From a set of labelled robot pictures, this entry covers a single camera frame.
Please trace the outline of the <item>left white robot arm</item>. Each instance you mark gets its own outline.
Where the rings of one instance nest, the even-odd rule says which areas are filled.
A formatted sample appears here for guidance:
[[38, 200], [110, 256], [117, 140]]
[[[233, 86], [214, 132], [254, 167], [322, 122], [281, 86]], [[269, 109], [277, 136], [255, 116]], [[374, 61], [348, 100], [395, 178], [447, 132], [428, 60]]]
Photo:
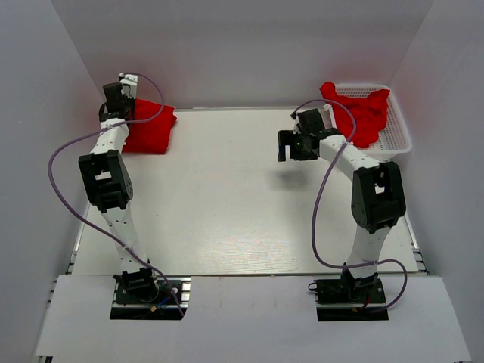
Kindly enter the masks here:
[[122, 158], [129, 136], [126, 123], [134, 116], [137, 77], [103, 86], [105, 103], [99, 110], [101, 133], [92, 150], [79, 158], [88, 201], [97, 208], [115, 237], [122, 273], [152, 273], [149, 258], [139, 242], [131, 213], [133, 185]]

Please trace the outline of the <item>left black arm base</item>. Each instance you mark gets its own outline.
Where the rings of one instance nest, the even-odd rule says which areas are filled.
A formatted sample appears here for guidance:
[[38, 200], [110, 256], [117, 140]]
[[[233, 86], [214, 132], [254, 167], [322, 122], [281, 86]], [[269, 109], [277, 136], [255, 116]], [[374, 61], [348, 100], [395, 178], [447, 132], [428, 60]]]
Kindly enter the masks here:
[[180, 321], [188, 309], [190, 278], [163, 279], [147, 268], [114, 275], [111, 320]]

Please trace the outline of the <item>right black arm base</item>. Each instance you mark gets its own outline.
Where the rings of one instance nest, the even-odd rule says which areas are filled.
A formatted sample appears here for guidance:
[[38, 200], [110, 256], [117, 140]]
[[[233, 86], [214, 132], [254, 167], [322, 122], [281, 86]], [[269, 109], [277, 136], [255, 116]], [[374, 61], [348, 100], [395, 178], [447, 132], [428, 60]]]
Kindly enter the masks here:
[[338, 278], [314, 280], [308, 290], [315, 295], [319, 322], [389, 320], [378, 273], [368, 278], [354, 278], [349, 271], [344, 271]]

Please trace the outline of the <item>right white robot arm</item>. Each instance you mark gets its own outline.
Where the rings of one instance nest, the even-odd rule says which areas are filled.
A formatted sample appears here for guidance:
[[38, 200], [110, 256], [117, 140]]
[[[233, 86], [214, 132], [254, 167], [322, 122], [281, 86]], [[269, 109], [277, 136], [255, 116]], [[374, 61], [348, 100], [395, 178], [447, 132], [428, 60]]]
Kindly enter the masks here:
[[344, 269], [351, 276], [341, 283], [342, 294], [357, 302], [366, 296], [365, 278], [377, 273], [377, 261], [392, 227], [406, 212], [399, 166], [369, 157], [335, 128], [327, 128], [317, 109], [292, 113], [295, 125], [278, 132], [278, 161], [324, 159], [352, 183], [351, 213], [357, 225]]

